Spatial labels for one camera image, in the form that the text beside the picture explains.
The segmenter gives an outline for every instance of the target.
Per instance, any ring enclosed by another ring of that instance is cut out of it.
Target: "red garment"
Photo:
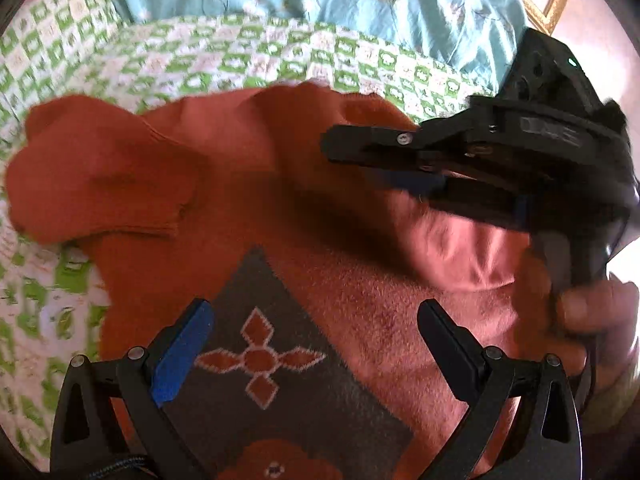
[[[527,236],[328,163],[319,140],[337,123],[415,127],[377,96],[313,84],[186,98],[143,116],[62,98],[28,118],[28,146],[6,172],[10,214],[40,243],[79,239],[98,265],[113,302],[103,359],[147,344],[195,296],[215,298],[261,247],[357,381],[410,428],[393,478],[413,480],[465,409],[418,334],[419,303],[435,297],[483,345],[537,359],[544,299],[512,301]],[[481,467],[492,457],[495,446]]]

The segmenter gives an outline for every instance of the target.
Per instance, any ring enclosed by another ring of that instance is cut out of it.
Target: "sweater sleeve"
[[[640,391],[640,352],[636,340],[634,356],[624,373],[607,390],[596,394],[582,414],[584,434],[603,433],[613,428],[633,404]]]

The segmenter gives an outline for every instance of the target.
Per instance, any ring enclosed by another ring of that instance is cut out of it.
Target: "white wall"
[[[640,174],[640,56],[604,0],[568,0],[553,33],[577,57],[599,97],[622,107]]]

